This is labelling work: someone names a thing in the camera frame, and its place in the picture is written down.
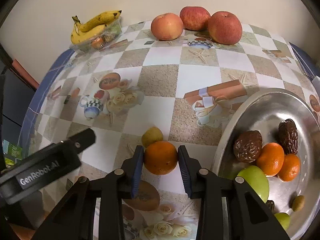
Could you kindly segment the lower yellow banana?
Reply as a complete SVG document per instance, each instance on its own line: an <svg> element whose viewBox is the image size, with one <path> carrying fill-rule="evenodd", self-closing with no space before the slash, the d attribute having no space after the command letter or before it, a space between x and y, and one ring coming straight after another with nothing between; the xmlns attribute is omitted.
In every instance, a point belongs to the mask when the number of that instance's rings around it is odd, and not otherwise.
<svg viewBox="0 0 320 240"><path fill-rule="evenodd" d="M72 44L78 44L81 42L84 42L86 40L89 40L92 37L97 36L101 32L103 32L106 29L105 24L98 25L94 27L93 29L87 31L87 32L82 32L79 27L78 23L74 24L73 31L71 33L71 43Z"/></svg>

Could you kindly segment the middle red apple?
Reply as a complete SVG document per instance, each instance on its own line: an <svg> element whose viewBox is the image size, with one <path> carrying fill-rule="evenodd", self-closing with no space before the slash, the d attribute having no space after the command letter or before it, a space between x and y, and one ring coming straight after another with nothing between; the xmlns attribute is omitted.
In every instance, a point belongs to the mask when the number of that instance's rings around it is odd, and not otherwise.
<svg viewBox="0 0 320 240"><path fill-rule="evenodd" d="M203 7L184 7L180 11L185 29L192 31L206 30L210 17L210 13Z"/></svg>

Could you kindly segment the steel round plate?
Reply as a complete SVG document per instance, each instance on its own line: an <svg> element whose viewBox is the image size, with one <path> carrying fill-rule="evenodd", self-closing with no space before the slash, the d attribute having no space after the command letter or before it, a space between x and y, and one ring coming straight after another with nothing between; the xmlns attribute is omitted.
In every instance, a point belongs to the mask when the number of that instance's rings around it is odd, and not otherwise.
<svg viewBox="0 0 320 240"><path fill-rule="evenodd" d="M291 239L310 239L319 228L319 123L299 96L280 88L263 89L250 96L227 124L210 169L220 177L235 178L247 167L233 153L237 137L257 130L264 144L277 142L278 126L286 119L292 119L298 131L300 172L290 182L282 182L276 176L269 178L268 198L274 201L275 211L290 215L287 234ZM304 207L294 212L292 202L300 195L305 197Z"/></svg>

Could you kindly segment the yellow banana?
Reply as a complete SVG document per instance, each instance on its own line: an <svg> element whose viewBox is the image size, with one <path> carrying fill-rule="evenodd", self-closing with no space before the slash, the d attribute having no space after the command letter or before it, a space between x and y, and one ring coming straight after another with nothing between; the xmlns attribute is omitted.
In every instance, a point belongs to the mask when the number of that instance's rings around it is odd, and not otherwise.
<svg viewBox="0 0 320 240"><path fill-rule="evenodd" d="M91 29L93 29L99 25L110 24L110 23L114 22L115 20L117 20L120 17L121 13L122 13L121 10L105 11L105 12L102 12L99 15L95 16L94 18L90 19L86 23L81 23L77 16L73 16L72 19L75 23L80 24L78 26L78 28L82 32L88 32Z"/></svg>
<svg viewBox="0 0 320 240"><path fill-rule="evenodd" d="M101 32L103 32L106 29L105 24L98 25L94 27L93 29L87 31L87 32L82 32L79 27L78 23L74 24L73 31L71 33L71 43L72 44L78 44L81 42L84 42L86 40L89 40L92 37L97 36Z"/></svg>

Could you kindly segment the small yellow-brown fruit front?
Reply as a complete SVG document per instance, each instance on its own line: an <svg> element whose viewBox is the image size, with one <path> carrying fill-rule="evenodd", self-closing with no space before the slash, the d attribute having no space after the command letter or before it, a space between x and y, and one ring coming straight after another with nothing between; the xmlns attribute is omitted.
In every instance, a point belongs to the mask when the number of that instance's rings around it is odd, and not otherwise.
<svg viewBox="0 0 320 240"><path fill-rule="evenodd" d="M302 210L305 204L305 197L303 195L297 196L292 202L292 210L294 212Z"/></svg>

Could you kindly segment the large central brown date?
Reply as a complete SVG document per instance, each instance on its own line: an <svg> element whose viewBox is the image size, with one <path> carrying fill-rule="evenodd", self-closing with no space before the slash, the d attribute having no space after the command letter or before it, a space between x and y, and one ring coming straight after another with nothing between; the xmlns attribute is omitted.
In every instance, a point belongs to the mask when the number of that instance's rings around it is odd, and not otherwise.
<svg viewBox="0 0 320 240"><path fill-rule="evenodd" d="M266 206L268 207L268 209L269 209L272 213L274 213L274 208L275 208L274 201L272 201L272 200L267 200Z"/></svg>

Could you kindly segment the left peach-coloured apple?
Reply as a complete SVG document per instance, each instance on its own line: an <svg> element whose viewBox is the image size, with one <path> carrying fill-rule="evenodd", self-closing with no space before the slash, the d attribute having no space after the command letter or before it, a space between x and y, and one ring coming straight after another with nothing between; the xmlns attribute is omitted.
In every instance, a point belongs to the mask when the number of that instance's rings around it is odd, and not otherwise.
<svg viewBox="0 0 320 240"><path fill-rule="evenodd" d="M183 33L181 18L173 13L158 15L151 22L151 32L154 37L162 41L172 41L179 38Z"/></svg>

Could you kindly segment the red apple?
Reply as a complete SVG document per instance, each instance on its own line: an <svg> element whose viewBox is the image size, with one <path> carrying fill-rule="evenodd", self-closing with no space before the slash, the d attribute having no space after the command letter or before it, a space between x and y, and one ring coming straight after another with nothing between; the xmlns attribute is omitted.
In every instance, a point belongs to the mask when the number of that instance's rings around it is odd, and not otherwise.
<svg viewBox="0 0 320 240"><path fill-rule="evenodd" d="M210 13L203 7L184 7L180 11L185 29L192 31L206 30L210 17Z"/></svg>
<svg viewBox="0 0 320 240"><path fill-rule="evenodd" d="M208 20L208 32L215 42L234 45L242 37L242 25L233 13L217 11Z"/></svg>

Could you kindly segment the upper yellow banana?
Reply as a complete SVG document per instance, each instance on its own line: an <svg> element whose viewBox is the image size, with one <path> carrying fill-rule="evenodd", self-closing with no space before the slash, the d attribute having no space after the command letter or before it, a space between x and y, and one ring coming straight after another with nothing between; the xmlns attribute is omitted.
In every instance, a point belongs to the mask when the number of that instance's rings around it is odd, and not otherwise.
<svg viewBox="0 0 320 240"><path fill-rule="evenodd" d="M90 19L86 23L81 23L77 16L73 16L72 19L75 23L80 24L78 26L78 28L82 32L88 32L91 29L93 29L99 25L110 24L110 23L114 22L115 20L117 20L120 17L121 13L122 13L121 10L105 11L105 12L102 12L99 15L95 16L94 18Z"/></svg>

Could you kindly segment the small yellow-green fruit rear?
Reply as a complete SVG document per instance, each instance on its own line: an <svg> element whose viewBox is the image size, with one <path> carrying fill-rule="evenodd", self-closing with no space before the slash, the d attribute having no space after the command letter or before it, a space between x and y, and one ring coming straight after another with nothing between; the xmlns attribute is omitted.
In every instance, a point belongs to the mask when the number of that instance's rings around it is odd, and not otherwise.
<svg viewBox="0 0 320 240"><path fill-rule="evenodd" d="M142 145L147 148L149 145L153 144L157 141L163 140L163 133L161 130L155 126L149 128L143 135L142 135Z"/></svg>

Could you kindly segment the large green oval fruit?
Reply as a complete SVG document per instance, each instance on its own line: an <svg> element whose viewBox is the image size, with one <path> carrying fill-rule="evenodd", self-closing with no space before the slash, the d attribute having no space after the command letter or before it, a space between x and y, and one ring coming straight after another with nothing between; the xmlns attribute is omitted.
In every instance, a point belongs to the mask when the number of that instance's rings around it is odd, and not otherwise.
<svg viewBox="0 0 320 240"><path fill-rule="evenodd" d="M267 202L270 187L267 177L259 167L255 165L248 166L242 169L237 176L244 178L263 202Z"/></svg>

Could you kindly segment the lone orange mandarin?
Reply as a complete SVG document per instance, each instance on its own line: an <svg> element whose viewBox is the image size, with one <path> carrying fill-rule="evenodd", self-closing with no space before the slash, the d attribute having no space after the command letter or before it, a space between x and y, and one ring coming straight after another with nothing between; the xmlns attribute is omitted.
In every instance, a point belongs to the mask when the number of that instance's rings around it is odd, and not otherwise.
<svg viewBox="0 0 320 240"><path fill-rule="evenodd" d="M256 165L264 172L265 176L273 177L281 170L284 158L283 148L278 143L271 142L261 149Z"/></svg>

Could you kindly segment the clear plastic fruit tray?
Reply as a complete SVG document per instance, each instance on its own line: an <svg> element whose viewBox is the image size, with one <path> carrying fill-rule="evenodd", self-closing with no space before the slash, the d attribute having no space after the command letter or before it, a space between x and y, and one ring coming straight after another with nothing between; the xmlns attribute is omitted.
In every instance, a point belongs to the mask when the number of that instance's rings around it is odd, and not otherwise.
<svg viewBox="0 0 320 240"><path fill-rule="evenodd" d="M74 51L90 53L101 50L108 46L121 34L120 20L117 19L110 24L106 24L106 29L95 37L78 44L71 44L69 47Z"/></svg>

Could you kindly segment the patterned checkered tablecloth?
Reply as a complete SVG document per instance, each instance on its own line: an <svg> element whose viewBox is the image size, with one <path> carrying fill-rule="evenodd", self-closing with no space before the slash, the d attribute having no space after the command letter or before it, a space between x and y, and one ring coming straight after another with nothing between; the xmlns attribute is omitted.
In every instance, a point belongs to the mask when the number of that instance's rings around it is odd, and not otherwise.
<svg viewBox="0 0 320 240"><path fill-rule="evenodd" d="M119 168L151 127L210 167L234 111L230 102L221 103L203 125L184 95L232 80L247 95L263 88L284 88L305 100L316 95L293 46L248 24L240 42L227 46L188 30L157 41L150 23L142 22L124 28L114 48L63 60L35 97L30 152L86 128L97 140L81 154L78 170L41 190L44 210L51 211L79 176L96 179Z"/></svg>

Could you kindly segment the small round green fruit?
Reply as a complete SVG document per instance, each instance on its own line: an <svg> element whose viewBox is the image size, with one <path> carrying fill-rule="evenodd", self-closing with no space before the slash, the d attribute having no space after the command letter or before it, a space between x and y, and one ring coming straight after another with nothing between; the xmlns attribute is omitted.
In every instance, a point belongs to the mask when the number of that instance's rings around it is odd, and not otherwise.
<svg viewBox="0 0 320 240"><path fill-rule="evenodd" d="M287 230L290 226L291 218L290 216L285 212L279 212L274 214L277 221L281 224L284 230Z"/></svg>

